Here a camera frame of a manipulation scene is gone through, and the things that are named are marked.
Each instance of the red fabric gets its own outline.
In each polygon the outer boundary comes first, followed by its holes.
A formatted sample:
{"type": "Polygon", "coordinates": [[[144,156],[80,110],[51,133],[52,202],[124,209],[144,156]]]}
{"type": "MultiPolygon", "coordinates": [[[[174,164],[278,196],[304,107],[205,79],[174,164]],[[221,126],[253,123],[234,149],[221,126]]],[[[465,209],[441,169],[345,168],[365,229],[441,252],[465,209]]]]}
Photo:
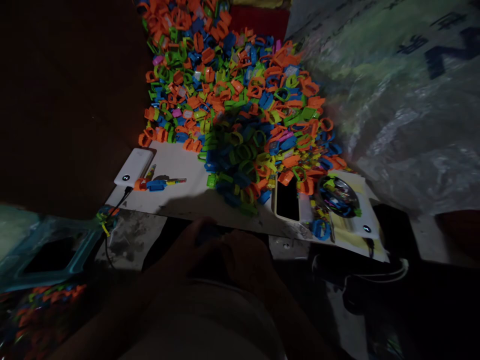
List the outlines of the red fabric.
{"type": "Polygon", "coordinates": [[[253,6],[235,6],[230,8],[230,31],[245,31],[245,27],[253,29],[256,35],[271,35],[283,43],[290,12],[285,9],[269,9],[253,6]]]}

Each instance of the phone screen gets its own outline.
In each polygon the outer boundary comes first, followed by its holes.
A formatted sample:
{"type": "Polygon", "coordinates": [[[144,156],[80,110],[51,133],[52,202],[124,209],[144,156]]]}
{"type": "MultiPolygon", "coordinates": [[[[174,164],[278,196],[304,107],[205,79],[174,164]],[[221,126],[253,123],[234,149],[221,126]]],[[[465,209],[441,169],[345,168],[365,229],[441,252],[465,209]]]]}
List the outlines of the phone screen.
{"type": "Polygon", "coordinates": [[[297,179],[290,180],[288,186],[276,182],[276,214],[295,221],[300,221],[299,193],[297,179]]]}

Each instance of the white power bank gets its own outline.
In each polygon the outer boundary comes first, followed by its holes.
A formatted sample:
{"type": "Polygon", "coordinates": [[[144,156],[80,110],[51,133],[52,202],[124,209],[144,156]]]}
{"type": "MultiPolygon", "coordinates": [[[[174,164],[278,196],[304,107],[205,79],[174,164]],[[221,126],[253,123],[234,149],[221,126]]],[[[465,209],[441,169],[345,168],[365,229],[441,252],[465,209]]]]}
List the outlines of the white power bank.
{"type": "Polygon", "coordinates": [[[116,176],[114,183],[124,187],[134,187],[149,167],[154,153],[150,150],[134,148],[116,176]]]}
{"type": "Polygon", "coordinates": [[[379,222],[370,201],[362,193],[356,192],[356,196],[360,205],[361,216],[344,219],[348,231],[362,238],[379,239],[379,222]]]}

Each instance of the cord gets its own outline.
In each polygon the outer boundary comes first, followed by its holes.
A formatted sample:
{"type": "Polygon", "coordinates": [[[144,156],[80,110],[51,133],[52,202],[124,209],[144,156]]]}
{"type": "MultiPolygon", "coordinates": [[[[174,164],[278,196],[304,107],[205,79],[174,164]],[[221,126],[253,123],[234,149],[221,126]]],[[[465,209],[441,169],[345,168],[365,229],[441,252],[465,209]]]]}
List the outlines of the cord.
{"type": "Polygon", "coordinates": [[[386,273],[386,274],[372,274],[372,275],[358,275],[358,274],[354,274],[355,276],[359,277],[360,279],[363,279],[363,280],[366,280],[366,281],[369,281],[371,283],[380,283],[380,284],[384,284],[384,283],[394,283],[394,282],[397,282],[401,279],[403,279],[407,273],[409,272],[409,261],[407,259],[404,259],[404,258],[401,258],[400,259],[401,261],[401,269],[400,270],[397,270],[397,271],[394,271],[394,272],[391,272],[391,273],[386,273]],[[370,276],[391,276],[391,275],[396,275],[396,274],[399,274],[401,273],[402,274],[399,276],[399,277],[396,277],[396,278],[393,278],[393,279],[390,279],[390,280],[371,280],[367,277],[370,277],[370,276]]]}
{"type": "MultiPolygon", "coordinates": [[[[125,201],[125,199],[127,198],[127,196],[132,192],[134,188],[131,187],[131,186],[127,186],[126,189],[125,189],[125,193],[123,194],[121,200],[118,202],[118,204],[113,208],[112,211],[110,211],[110,213],[108,214],[108,216],[106,217],[105,219],[105,224],[107,224],[110,220],[110,218],[112,217],[112,214],[115,212],[115,210],[117,210],[119,208],[119,206],[125,201]]],[[[105,240],[104,240],[104,243],[105,243],[105,256],[106,256],[106,259],[108,260],[108,263],[110,264],[110,266],[112,267],[112,269],[115,269],[115,266],[114,266],[114,263],[112,262],[112,259],[110,259],[110,256],[109,256],[109,247],[107,245],[107,235],[105,233],[103,233],[103,236],[105,237],[105,240]]]]}
{"type": "Polygon", "coordinates": [[[409,272],[409,261],[407,259],[404,259],[404,258],[401,258],[400,261],[401,261],[401,269],[397,270],[397,271],[394,271],[394,272],[388,272],[388,273],[384,273],[384,274],[353,274],[353,275],[345,276],[345,280],[343,281],[343,290],[341,291],[341,293],[343,294],[343,293],[345,293],[345,291],[347,291],[347,280],[351,276],[356,276],[356,277],[359,277],[360,279],[369,281],[371,283],[379,283],[379,284],[394,283],[394,282],[397,282],[397,281],[403,279],[407,275],[407,273],[409,272]],[[396,275],[396,274],[399,274],[399,273],[402,273],[402,274],[399,277],[396,277],[396,278],[390,279],[390,280],[370,280],[369,278],[367,278],[367,277],[376,277],[376,276],[392,276],[392,275],[396,275]]]}
{"type": "Polygon", "coordinates": [[[386,272],[386,273],[379,273],[379,274],[354,274],[354,275],[358,277],[373,277],[373,276],[390,276],[390,275],[399,274],[405,269],[409,268],[409,261],[407,259],[400,258],[400,262],[401,262],[401,268],[394,272],[386,272]]]}

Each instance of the black cable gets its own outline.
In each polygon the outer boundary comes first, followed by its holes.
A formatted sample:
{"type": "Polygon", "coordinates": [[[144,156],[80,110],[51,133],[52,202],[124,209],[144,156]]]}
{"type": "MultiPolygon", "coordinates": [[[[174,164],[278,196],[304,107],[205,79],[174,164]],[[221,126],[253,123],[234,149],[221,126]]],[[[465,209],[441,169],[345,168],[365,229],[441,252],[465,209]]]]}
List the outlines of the black cable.
{"type": "MultiPolygon", "coordinates": [[[[127,196],[132,192],[134,188],[131,187],[131,186],[127,186],[126,189],[125,189],[125,193],[123,194],[123,197],[121,198],[121,200],[118,202],[118,204],[115,206],[115,208],[113,208],[112,211],[110,211],[110,213],[108,214],[108,216],[106,217],[105,219],[105,225],[109,222],[110,218],[112,217],[113,213],[115,212],[115,210],[117,210],[119,208],[119,206],[125,201],[125,199],[127,198],[127,196]]],[[[106,259],[108,260],[108,263],[110,264],[110,266],[112,267],[112,269],[115,269],[115,266],[114,266],[114,263],[112,262],[112,259],[110,259],[110,256],[109,256],[109,247],[107,245],[107,239],[108,239],[108,236],[103,233],[103,236],[105,236],[105,256],[106,256],[106,259]]]]}

